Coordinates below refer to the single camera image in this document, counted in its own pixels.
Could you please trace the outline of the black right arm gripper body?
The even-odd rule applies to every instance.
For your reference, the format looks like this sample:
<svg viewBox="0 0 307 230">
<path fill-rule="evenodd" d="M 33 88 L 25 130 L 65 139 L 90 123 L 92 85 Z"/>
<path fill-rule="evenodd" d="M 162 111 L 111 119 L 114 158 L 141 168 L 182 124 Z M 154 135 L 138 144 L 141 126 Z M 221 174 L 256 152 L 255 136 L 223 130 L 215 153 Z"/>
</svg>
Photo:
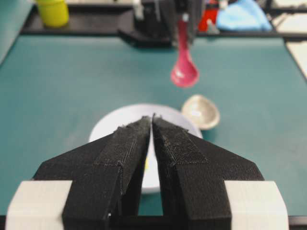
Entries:
<svg viewBox="0 0 307 230">
<path fill-rule="evenodd" d="M 119 17 L 118 34 L 136 47 L 177 46 L 181 13 L 181 0 L 134 0 Z"/>
</svg>

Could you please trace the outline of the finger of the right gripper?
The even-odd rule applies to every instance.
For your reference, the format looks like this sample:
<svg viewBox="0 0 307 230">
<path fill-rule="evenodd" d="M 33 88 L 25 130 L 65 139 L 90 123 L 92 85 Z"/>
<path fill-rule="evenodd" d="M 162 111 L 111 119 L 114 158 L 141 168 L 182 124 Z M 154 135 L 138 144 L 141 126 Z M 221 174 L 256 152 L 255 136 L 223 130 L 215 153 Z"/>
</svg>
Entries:
<svg viewBox="0 0 307 230">
<path fill-rule="evenodd" d="M 187 13 L 189 16 L 187 35 L 188 43 L 191 45 L 196 37 L 198 31 L 198 25 L 201 21 L 203 14 L 203 1 L 202 0 L 188 0 L 187 1 Z"/>
</svg>

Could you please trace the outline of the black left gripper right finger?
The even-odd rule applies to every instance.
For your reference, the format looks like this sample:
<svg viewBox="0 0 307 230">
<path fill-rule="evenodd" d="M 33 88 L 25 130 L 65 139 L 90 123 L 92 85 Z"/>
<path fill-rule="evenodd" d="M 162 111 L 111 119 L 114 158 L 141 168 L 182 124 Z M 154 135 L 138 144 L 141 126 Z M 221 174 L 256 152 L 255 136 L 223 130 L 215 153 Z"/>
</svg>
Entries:
<svg viewBox="0 0 307 230">
<path fill-rule="evenodd" d="M 189 230 L 287 230 L 273 181 L 243 157 L 153 118 L 163 212 Z"/>
</svg>

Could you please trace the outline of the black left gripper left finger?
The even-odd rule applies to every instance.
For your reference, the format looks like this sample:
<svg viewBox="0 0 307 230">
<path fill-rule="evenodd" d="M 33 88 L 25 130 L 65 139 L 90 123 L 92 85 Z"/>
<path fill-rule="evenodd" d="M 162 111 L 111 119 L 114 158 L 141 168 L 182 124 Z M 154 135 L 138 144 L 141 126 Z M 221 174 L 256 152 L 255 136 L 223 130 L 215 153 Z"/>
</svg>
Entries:
<svg viewBox="0 0 307 230">
<path fill-rule="evenodd" d="M 110 216 L 136 215 L 150 132 L 144 116 L 41 163 L 16 190 L 6 228 L 106 230 Z"/>
</svg>

